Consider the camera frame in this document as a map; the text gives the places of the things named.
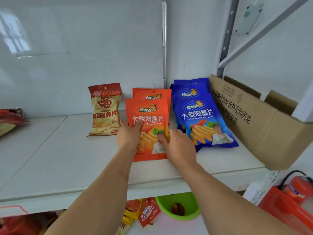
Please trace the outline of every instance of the forearm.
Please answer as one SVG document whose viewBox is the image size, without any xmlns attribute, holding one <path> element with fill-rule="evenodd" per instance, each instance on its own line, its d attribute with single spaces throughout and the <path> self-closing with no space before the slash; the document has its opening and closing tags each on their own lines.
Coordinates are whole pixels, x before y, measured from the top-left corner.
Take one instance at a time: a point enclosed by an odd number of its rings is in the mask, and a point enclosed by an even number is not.
<svg viewBox="0 0 313 235">
<path fill-rule="evenodd" d="M 225 186 L 201 165 L 194 164 L 180 172 L 197 199 L 210 235 L 298 234 Z"/>
<path fill-rule="evenodd" d="M 128 177 L 135 152 L 135 147 L 123 146 L 46 234 L 115 235 L 125 210 Z"/>
</svg>

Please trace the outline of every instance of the white shirt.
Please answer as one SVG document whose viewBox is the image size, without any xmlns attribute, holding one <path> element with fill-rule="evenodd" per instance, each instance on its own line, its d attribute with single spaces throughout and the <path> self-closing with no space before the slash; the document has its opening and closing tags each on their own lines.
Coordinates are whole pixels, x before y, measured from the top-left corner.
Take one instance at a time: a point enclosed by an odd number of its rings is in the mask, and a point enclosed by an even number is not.
<svg viewBox="0 0 313 235">
<path fill-rule="evenodd" d="M 229 142 L 233 142 L 234 141 L 231 137 L 229 137 L 225 133 L 223 133 L 223 134 L 215 133 L 215 134 L 213 134 L 212 138 L 213 138 L 212 145 L 214 145 L 214 144 L 222 144 L 222 143 L 229 143 Z"/>
<path fill-rule="evenodd" d="M 164 147 L 160 144 L 160 142 L 156 142 L 154 143 L 153 145 L 153 149 L 152 149 L 152 154 L 155 154 L 155 153 L 165 153 L 165 149 Z"/>
</svg>

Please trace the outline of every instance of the cardboard box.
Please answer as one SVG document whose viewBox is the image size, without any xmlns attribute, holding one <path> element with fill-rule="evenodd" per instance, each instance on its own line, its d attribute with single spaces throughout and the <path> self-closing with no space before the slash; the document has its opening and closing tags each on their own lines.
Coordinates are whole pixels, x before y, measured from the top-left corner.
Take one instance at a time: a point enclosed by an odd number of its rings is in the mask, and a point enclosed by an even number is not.
<svg viewBox="0 0 313 235">
<path fill-rule="evenodd" d="M 261 94 L 236 80 L 211 75 L 212 96 L 228 128 L 270 170 L 286 170 L 313 140 L 313 122 L 291 116 L 297 103 L 271 90 Z"/>
</svg>

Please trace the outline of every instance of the price tag sticker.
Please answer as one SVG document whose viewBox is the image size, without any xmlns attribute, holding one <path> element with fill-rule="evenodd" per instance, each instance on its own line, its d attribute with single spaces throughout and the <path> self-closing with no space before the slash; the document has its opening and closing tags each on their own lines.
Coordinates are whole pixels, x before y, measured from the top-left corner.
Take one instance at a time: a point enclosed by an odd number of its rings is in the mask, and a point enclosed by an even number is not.
<svg viewBox="0 0 313 235">
<path fill-rule="evenodd" d="M 21 205 L 0 206 L 0 217 L 10 217 L 17 215 L 26 215 L 28 211 Z"/>
</svg>

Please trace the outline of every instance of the brown object in bowl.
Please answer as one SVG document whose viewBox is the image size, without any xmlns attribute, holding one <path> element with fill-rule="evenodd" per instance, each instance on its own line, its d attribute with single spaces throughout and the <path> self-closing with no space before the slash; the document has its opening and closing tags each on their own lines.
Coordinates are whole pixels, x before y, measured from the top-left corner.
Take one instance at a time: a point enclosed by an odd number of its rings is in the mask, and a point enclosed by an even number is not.
<svg viewBox="0 0 313 235">
<path fill-rule="evenodd" d="M 185 208 L 181 203 L 174 203 L 171 212 L 178 216 L 185 216 Z"/>
</svg>

